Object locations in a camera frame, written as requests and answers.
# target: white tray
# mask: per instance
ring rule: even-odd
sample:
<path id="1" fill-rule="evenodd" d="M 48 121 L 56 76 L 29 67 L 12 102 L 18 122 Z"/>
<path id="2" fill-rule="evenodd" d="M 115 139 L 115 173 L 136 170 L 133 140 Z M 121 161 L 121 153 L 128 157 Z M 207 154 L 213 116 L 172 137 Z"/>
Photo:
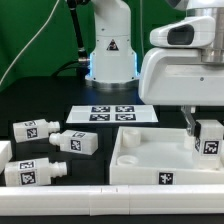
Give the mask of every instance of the white tray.
<path id="1" fill-rule="evenodd" d="M 123 145 L 125 130 L 140 132 L 138 147 Z M 219 170 L 194 168 L 193 148 L 194 139 L 184 129 L 120 127 L 110 165 L 110 184 L 224 184 L 223 166 Z"/>

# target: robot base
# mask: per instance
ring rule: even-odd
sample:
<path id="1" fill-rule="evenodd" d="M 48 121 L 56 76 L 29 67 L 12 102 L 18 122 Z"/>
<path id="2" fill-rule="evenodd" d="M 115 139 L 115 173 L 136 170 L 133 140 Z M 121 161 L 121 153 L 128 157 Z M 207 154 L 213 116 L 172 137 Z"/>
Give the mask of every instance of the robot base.
<path id="1" fill-rule="evenodd" d="M 106 83 L 106 82 L 97 82 L 95 80 L 90 79 L 89 77 L 86 77 L 87 86 L 108 91 L 133 89 L 137 88 L 138 84 L 139 84 L 138 79 L 133 79 L 132 81 L 125 83 Z"/>

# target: black cable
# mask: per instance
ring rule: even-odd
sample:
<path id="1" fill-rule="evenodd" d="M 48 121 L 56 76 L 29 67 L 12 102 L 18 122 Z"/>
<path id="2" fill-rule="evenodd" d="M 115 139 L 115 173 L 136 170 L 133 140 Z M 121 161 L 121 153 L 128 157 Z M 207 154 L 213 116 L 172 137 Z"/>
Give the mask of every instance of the black cable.
<path id="1" fill-rule="evenodd" d="M 69 62 L 65 63 L 64 65 L 62 65 L 60 68 L 58 68 L 58 70 L 63 69 L 63 68 L 66 68 L 69 65 L 73 65 L 75 63 L 79 63 L 79 61 L 78 60 L 69 61 Z"/>
<path id="2" fill-rule="evenodd" d="M 88 55 L 87 55 L 87 52 L 84 47 L 76 8 L 72 8 L 72 9 L 70 8 L 70 13 L 72 16 L 72 21 L 73 21 L 73 25 L 74 25 L 74 29 L 75 29 L 75 34 L 76 34 L 76 40 L 77 40 L 77 44 L 78 44 L 78 55 L 80 58 L 87 58 Z"/>
<path id="3" fill-rule="evenodd" d="M 68 68 L 63 68 L 63 69 L 58 69 L 56 72 L 54 72 L 51 77 L 52 78 L 57 78 L 58 77 L 58 74 L 62 71 L 65 71 L 65 70 L 69 70 L 69 69 L 77 69 L 77 68 L 80 68 L 80 67 L 68 67 Z"/>

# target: small white box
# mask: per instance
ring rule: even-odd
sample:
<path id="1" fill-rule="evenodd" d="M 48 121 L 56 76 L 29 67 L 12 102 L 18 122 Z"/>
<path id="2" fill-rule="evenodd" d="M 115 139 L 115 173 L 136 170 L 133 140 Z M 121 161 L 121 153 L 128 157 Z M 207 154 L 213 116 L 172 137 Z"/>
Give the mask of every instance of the small white box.
<path id="1" fill-rule="evenodd" d="M 194 167 L 198 169 L 219 169 L 224 127 L 216 120 L 199 120 L 201 132 L 193 150 Z"/>

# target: white plastic part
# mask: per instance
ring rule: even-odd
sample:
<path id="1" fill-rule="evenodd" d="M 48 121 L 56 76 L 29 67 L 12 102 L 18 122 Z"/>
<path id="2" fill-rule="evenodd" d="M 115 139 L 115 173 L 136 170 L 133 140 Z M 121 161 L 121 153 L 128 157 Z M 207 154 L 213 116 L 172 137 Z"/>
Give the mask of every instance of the white plastic part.
<path id="1" fill-rule="evenodd" d="M 190 25 L 194 28 L 194 39 L 189 45 L 170 45 L 168 43 L 168 34 L 171 29 Z M 215 38 L 216 22 L 210 16 L 187 17 L 179 23 L 163 26 L 154 29 L 150 34 L 150 42 L 159 47 L 172 48 L 204 48 L 211 44 Z"/>
<path id="2" fill-rule="evenodd" d="M 59 122 L 46 120 L 26 121 L 13 124 L 14 136 L 17 143 L 48 138 L 49 133 L 60 131 Z"/>
<path id="3" fill-rule="evenodd" d="M 223 72 L 203 64 L 201 50 L 154 48 L 143 61 L 139 96 L 149 105 L 224 106 Z"/>
<path id="4" fill-rule="evenodd" d="M 51 184 L 51 177 L 67 175 L 66 163 L 49 163 L 48 158 L 11 162 L 5 166 L 7 187 L 29 187 Z"/>
<path id="5" fill-rule="evenodd" d="M 200 136 L 193 150 L 195 168 L 219 169 L 223 144 L 224 127 L 216 120 L 198 120 Z"/>
<path id="6" fill-rule="evenodd" d="M 90 193 L 90 215 L 129 215 L 127 186 L 94 187 Z"/>
<path id="7" fill-rule="evenodd" d="M 12 147 L 10 141 L 0 141 L 0 174 L 5 169 L 5 165 L 12 158 Z"/>
<path id="8" fill-rule="evenodd" d="M 156 123 L 151 105 L 73 106 L 67 124 Z"/>
<path id="9" fill-rule="evenodd" d="M 141 144 L 141 133 L 138 130 L 127 129 L 123 131 L 123 144 L 127 148 L 137 147 Z"/>
<path id="10" fill-rule="evenodd" d="M 67 130 L 63 134 L 51 134 L 49 141 L 65 152 L 92 155 L 98 149 L 96 133 Z"/>
<path id="11" fill-rule="evenodd" d="M 223 185 L 0 188 L 1 216 L 224 213 Z"/>
<path id="12" fill-rule="evenodd" d="M 124 84 L 138 79 L 137 57 L 131 47 L 131 12 L 122 0 L 92 0 L 95 12 L 96 47 L 86 80 Z"/>
<path id="13" fill-rule="evenodd" d="M 189 0 L 187 9 L 223 8 L 223 0 Z"/>
<path id="14" fill-rule="evenodd" d="M 141 132 L 138 147 L 123 145 L 123 132 L 130 129 Z M 222 163 L 217 170 L 195 168 L 192 158 L 195 141 L 186 135 L 182 129 L 120 127 L 110 164 L 110 184 L 224 184 Z"/>

